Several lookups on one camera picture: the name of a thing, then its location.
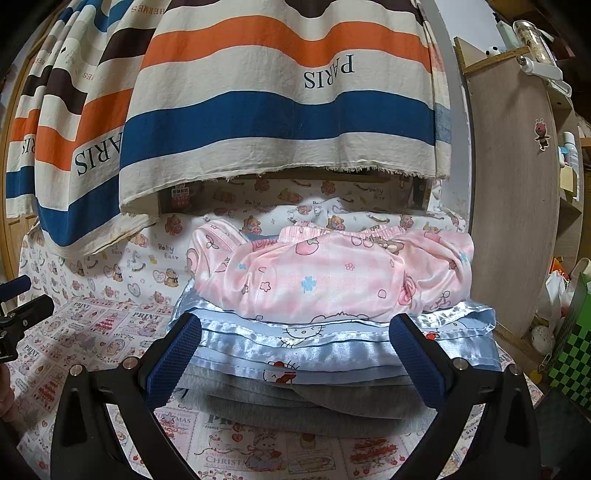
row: pink satin garment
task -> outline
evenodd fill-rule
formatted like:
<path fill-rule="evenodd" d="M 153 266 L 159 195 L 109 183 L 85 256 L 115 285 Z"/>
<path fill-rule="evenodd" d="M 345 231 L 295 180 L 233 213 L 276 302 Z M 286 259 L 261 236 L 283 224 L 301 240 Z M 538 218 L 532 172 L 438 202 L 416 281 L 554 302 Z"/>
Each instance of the pink satin garment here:
<path fill-rule="evenodd" d="M 224 220 L 198 227 L 187 263 L 195 290 L 224 310 L 266 322 L 345 318 L 389 322 L 469 297 L 474 246 L 467 233 L 384 226 L 352 233 L 308 222 L 279 239 L 248 242 Z"/>

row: glass jar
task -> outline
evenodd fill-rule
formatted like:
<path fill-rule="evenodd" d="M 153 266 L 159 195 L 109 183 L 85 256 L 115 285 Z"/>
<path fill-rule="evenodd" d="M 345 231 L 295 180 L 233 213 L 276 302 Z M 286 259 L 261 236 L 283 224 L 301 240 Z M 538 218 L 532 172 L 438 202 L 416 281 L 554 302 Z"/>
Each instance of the glass jar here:
<path fill-rule="evenodd" d="M 556 66 L 554 57 L 548 48 L 548 45 L 542 38 L 538 28 L 527 20 L 518 20 L 513 24 L 513 30 L 520 42 L 529 47 L 534 58 L 540 63 Z"/>

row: metal screw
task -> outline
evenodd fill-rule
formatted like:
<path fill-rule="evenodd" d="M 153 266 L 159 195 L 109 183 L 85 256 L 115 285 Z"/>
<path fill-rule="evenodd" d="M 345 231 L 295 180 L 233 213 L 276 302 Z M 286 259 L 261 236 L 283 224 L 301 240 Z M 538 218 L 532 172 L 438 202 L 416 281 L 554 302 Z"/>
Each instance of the metal screw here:
<path fill-rule="evenodd" d="M 513 375 L 521 375 L 523 370 L 519 365 L 511 364 L 509 365 L 509 372 L 511 372 Z"/>
<path fill-rule="evenodd" d="M 82 365 L 74 365 L 72 368 L 70 368 L 70 375 L 76 377 L 80 375 L 83 370 L 84 367 Z"/>
<path fill-rule="evenodd" d="M 136 367 L 138 361 L 139 360 L 137 359 L 137 357 L 129 356 L 125 360 L 123 360 L 123 368 L 125 368 L 126 370 L 131 370 L 132 368 Z"/>
<path fill-rule="evenodd" d="M 470 364 L 463 358 L 454 358 L 452 363 L 458 370 L 466 370 L 470 366 Z"/>

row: stack of folded clothes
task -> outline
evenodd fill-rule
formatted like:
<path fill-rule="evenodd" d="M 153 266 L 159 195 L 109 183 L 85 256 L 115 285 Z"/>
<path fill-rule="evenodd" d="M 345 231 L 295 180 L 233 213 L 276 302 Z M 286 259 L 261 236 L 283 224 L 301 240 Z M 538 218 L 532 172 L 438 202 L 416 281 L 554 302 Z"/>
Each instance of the stack of folded clothes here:
<path fill-rule="evenodd" d="M 424 430 L 427 408 L 388 337 L 408 313 L 451 358 L 500 369 L 494 311 L 468 299 L 470 236 L 296 223 L 278 236 L 216 219 L 192 234 L 192 312 L 202 341 L 176 398 L 253 426 L 343 437 Z"/>

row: finger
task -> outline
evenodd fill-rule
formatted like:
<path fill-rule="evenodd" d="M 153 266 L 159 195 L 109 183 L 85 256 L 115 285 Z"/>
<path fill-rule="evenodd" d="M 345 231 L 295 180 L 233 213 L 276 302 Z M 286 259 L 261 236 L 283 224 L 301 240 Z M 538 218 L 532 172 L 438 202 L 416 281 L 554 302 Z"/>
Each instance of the finger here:
<path fill-rule="evenodd" d="M 18 418 L 18 407 L 17 404 L 13 403 L 12 407 L 2 417 L 4 421 L 15 421 Z"/>
<path fill-rule="evenodd" d="M 0 364 L 0 402 L 4 401 L 10 390 L 10 370 L 5 364 Z"/>
<path fill-rule="evenodd" d="M 8 412 L 8 410 L 10 410 L 10 407 L 12 407 L 13 405 L 14 405 L 14 392 L 12 391 L 12 388 L 11 388 L 10 392 L 8 393 L 8 395 L 4 399 L 4 401 L 0 402 L 0 418 L 2 418 Z"/>

